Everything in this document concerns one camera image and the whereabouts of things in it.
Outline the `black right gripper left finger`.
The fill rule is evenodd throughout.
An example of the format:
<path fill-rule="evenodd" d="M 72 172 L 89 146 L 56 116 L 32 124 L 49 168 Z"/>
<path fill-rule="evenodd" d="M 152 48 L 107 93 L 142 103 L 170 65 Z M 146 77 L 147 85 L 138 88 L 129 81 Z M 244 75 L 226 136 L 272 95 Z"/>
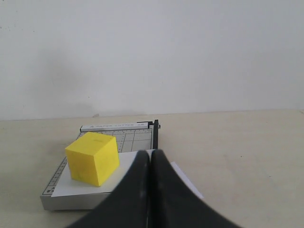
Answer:
<path fill-rule="evenodd" d="M 145 228 L 148 214 L 150 158 L 138 151 L 129 170 L 98 206 L 70 228 Z"/>

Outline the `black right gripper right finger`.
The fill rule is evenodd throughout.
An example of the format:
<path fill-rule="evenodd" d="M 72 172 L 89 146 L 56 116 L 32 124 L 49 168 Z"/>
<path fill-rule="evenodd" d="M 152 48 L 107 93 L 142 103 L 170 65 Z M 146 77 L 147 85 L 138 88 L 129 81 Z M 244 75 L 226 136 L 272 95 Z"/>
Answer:
<path fill-rule="evenodd" d="M 153 228 L 238 228 L 199 199 L 173 169 L 163 150 L 151 154 L 150 223 Z"/>

